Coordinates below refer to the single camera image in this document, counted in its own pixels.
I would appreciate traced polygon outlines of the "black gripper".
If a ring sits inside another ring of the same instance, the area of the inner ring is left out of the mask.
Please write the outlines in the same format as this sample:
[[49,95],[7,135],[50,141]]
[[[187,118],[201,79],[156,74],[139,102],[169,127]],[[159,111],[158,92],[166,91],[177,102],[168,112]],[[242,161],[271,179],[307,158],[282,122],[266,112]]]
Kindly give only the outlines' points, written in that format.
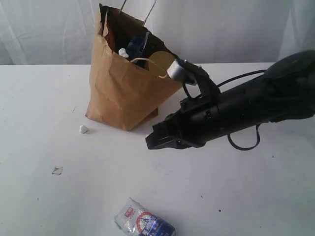
[[179,110],[153,126],[153,132],[145,139],[148,149],[201,148],[220,137],[220,101],[220,97],[182,100]]

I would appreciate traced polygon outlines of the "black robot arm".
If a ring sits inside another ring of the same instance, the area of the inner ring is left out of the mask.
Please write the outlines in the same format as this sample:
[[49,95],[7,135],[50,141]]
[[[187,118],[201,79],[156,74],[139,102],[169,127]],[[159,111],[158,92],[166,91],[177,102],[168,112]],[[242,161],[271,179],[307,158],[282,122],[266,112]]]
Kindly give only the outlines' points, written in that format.
[[200,66],[176,59],[167,70],[171,79],[198,86],[180,108],[153,126],[146,137],[149,149],[201,148],[208,141],[263,123],[306,119],[315,114],[315,53],[306,50],[288,56],[252,79],[221,91]]

